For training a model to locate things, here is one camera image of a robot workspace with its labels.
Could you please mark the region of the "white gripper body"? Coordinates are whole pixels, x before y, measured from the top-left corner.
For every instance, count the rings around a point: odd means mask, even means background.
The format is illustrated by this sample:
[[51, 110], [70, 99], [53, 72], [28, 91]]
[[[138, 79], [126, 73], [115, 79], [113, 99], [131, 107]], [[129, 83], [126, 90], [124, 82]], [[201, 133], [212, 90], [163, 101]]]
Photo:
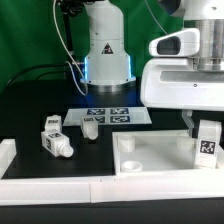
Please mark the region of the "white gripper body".
[[224, 111], [224, 73], [196, 70], [200, 31], [183, 29], [154, 39], [144, 67], [140, 99], [150, 108]]

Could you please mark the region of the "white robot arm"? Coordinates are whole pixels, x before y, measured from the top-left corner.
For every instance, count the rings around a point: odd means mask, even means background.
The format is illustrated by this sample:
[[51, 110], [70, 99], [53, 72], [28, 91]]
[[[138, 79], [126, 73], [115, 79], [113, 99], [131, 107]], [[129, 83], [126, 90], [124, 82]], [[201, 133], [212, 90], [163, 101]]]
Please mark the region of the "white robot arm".
[[[224, 111], [224, 0], [157, 0], [181, 30], [152, 40], [140, 99], [150, 108]], [[124, 50], [123, 14], [109, 0], [85, 6], [90, 52], [84, 81], [114, 91], [135, 80]]]

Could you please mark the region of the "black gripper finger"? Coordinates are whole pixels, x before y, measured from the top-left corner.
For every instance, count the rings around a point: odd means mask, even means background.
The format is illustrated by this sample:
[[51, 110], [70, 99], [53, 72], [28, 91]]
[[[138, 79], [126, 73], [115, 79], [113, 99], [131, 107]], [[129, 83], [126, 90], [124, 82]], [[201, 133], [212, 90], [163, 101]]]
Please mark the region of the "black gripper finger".
[[192, 119], [193, 111], [192, 110], [183, 110], [182, 111], [182, 119], [185, 122], [187, 128], [188, 128], [188, 134], [189, 136], [193, 135], [193, 129], [195, 127], [195, 123]]

